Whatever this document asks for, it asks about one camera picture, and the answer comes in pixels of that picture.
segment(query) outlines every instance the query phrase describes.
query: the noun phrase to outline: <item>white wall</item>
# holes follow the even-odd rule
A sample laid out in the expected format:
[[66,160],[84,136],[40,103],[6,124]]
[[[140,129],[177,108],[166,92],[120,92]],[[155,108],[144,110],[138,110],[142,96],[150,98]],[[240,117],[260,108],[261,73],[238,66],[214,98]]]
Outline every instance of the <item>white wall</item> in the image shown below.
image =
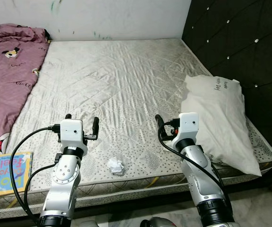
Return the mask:
[[181,38],[191,0],[0,0],[0,24],[54,40]]

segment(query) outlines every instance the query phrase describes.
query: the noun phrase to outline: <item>pillow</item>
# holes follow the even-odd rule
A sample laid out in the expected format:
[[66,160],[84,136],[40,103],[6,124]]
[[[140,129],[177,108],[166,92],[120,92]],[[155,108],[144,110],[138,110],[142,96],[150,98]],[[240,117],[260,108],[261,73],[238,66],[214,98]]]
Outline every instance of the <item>pillow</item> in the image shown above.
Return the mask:
[[240,83],[222,77],[186,76],[181,112],[199,114],[197,144],[214,163],[261,176],[246,126]]

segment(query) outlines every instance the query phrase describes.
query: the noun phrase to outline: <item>black cable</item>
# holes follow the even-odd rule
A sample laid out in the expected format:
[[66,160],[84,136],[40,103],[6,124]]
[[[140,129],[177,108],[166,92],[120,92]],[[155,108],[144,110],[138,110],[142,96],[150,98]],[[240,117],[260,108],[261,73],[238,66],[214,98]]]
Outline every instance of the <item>black cable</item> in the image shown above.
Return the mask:
[[200,169],[202,172],[204,172],[207,176],[209,176],[218,186],[219,188],[223,191],[223,194],[226,198],[227,201],[227,205],[229,207],[229,209],[231,210],[231,214],[233,214],[233,210],[232,210],[232,206],[231,206],[231,202],[230,199],[226,193],[226,191],[224,190],[224,187],[222,187],[221,183],[213,176],[211,175],[207,170],[205,170],[204,168],[202,168],[199,164],[195,163],[194,161],[192,161],[190,158],[186,157],[185,155],[180,154],[179,152],[175,151],[174,149],[170,148],[169,146],[167,146],[161,139],[161,130],[162,128],[167,125],[166,123],[163,124],[162,126],[159,127],[158,129],[158,139],[160,141],[160,143],[162,144],[163,147],[165,147],[167,150],[173,152],[174,154],[180,156],[181,158],[185,159],[186,161],[190,162],[191,164],[193,164],[195,167],[197,167],[198,169]]
[[213,171],[215,172],[215,175],[216,175],[217,178],[219,179],[220,184],[222,185],[222,187],[224,187],[224,183],[223,183],[223,181],[222,181],[222,178],[220,177],[220,174],[219,174],[218,170],[216,169],[216,167],[213,165],[212,162],[211,162],[211,167],[212,167]]
[[24,191],[24,205],[26,206],[26,208],[31,212],[29,206],[28,206],[28,202],[27,202],[27,190],[30,186],[30,183],[31,183],[31,180],[32,178],[37,174],[39,173],[40,171],[42,170],[45,170],[45,169],[48,169],[48,168],[51,168],[51,167],[54,167],[56,165],[55,164],[52,164],[52,165],[49,165],[49,166],[45,166],[45,167],[42,167],[40,169],[37,169],[35,172],[32,173],[32,175],[30,176],[30,178],[28,179],[27,183],[26,183],[26,188],[25,188],[25,191]]
[[26,207],[25,204],[23,203],[22,199],[19,196],[17,187],[16,187],[16,182],[14,179],[14,171],[13,171],[13,160],[14,160],[14,156],[17,152],[17,150],[19,149],[19,147],[31,136],[33,136],[34,134],[40,132],[40,131],[44,131],[44,130],[49,130],[48,127],[46,128],[42,128],[42,129],[38,129],[30,134],[28,134],[26,137],[24,137],[19,143],[18,145],[15,147],[15,149],[13,150],[13,153],[11,155],[10,161],[9,161],[9,174],[10,174],[10,178],[11,178],[11,182],[12,182],[12,186],[13,186],[13,191],[14,194],[17,198],[17,201],[19,202],[20,206],[23,208],[23,210],[27,213],[27,215],[34,221],[34,223],[38,225],[38,219],[34,216],[34,214],[31,212],[31,210],[29,209],[29,207]]

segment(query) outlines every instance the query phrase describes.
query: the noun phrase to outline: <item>crumpled tissue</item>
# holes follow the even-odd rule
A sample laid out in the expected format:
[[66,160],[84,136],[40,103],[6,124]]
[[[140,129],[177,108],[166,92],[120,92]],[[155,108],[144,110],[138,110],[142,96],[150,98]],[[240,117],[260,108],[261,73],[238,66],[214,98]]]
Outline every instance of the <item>crumpled tissue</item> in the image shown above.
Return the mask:
[[124,166],[122,165],[122,161],[118,160],[116,157],[112,157],[109,159],[107,167],[114,175],[122,176],[124,174]]

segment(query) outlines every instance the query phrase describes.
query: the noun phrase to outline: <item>bed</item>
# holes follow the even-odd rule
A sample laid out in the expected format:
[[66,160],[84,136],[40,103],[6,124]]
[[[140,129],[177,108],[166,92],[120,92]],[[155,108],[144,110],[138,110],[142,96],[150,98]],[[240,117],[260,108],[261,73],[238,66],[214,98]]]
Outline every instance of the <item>bed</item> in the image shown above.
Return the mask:
[[[98,116],[99,139],[88,142],[82,159],[77,208],[187,191],[179,158],[158,142],[154,117],[177,117],[185,76],[201,74],[212,76],[180,39],[51,42],[6,152],[35,129],[59,123],[65,114],[82,119],[85,133]],[[247,126],[264,174],[272,168],[272,147],[249,119]],[[32,172],[53,163],[57,139],[41,132],[21,147],[34,153]],[[122,160],[123,176],[110,174],[106,164],[111,157]],[[225,185],[257,178],[229,166],[217,169]],[[50,171],[31,183],[28,200],[34,213],[41,211]],[[0,218],[26,215],[17,204],[7,208],[14,199],[13,194],[0,197]]]

